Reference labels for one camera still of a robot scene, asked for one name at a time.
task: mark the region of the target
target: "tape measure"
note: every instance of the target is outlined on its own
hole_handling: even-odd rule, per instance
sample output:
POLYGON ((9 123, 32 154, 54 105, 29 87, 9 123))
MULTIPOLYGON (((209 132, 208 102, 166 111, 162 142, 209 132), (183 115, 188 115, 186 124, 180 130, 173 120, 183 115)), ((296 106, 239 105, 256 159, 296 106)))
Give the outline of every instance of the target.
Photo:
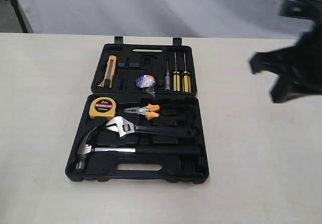
POLYGON ((111 120, 115 117, 116 103, 109 97, 98 97, 92 101, 89 115, 91 119, 95 117, 105 117, 111 120))

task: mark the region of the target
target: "fabric backdrop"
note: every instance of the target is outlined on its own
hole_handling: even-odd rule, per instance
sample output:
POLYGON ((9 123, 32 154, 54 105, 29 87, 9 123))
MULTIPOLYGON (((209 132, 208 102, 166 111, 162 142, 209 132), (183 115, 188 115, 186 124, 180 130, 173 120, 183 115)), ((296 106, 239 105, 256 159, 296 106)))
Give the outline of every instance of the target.
POLYGON ((19 0, 35 33, 295 38, 277 0, 19 0))

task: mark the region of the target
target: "blurry black object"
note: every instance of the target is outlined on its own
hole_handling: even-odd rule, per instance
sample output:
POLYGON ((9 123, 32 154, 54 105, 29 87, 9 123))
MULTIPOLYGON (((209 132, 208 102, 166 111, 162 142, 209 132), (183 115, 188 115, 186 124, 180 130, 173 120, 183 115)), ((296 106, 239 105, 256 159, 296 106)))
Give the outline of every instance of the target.
POLYGON ((278 75, 270 92, 274 103, 322 95, 322 0, 282 0, 280 15, 312 20, 314 26, 291 47, 256 53, 250 59, 252 73, 278 75))

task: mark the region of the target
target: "table surface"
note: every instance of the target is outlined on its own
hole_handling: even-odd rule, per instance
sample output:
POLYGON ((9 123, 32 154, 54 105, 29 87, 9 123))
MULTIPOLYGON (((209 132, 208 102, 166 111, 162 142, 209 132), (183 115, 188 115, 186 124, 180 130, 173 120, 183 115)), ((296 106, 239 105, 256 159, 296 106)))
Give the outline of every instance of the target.
MULTIPOLYGON (((72 182, 65 165, 111 36, 0 34, 0 223, 320 223, 322 97, 272 104, 254 51, 290 40, 183 38, 193 49, 210 176, 72 182)), ((171 44, 126 37, 125 43, 171 44)))

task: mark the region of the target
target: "black plastic case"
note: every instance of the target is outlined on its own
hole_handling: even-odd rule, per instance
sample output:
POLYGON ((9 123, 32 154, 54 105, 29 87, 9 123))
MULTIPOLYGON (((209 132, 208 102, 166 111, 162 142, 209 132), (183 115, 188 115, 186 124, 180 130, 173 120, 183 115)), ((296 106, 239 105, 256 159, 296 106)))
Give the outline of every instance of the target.
POLYGON ((123 37, 115 37, 114 44, 104 45, 98 63, 91 90, 80 119, 78 130, 65 169, 66 175, 73 181, 109 179, 165 179, 169 182, 193 182, 200 184, 209 176, 207 154, 205 149, 201 115, 197 98, 197 85, 193 64, 192 49, 181 45, 181 38, 174 38, 173 45, 131 45, 123 44, 123 37), (187 71, 191 76, 191 92, 173 91, 173 71, 175 70, 174 52, 177 54, 177 68, 184 71, 184 53, 186 55, 187 71), (98 87, 106 69, 110 55, 117 57, 116 70, 111 89, 98 87), (167 58, 171 79, 171 91, 165 91, 165 73, 167 58), (156 80, 155 99, 135 85, 135 80, 144 75, 154 76, 156 80), (134 124, 142 126, 178 126, 190 127, 194 130, 193 138, 183 139, 172 136, 131 134, 120 139, 118 133, 104 130, 93 139, 94 147, 138 147, 138 146, 198 146, 201 154, 196 157, 135 154, 121 152, 93 152, 88 157, 85 171, 75 171, 77 163, 76 151, 84 135, 95 126, 104 125, 107 120, 103 117, 91 119, 89 109, 91 102, 98 97, 110 97, 116 102, 116 116, 122 116, 134 124), (125 113, 128 107, 143 107, 147 104, 160 105, 159 113, 167 109, 175 112, 174 116, 158 117, 148 121, 143 115, 125 113), (152 170, 118 170, 119 164, 158 164, 162 168, 152 170))

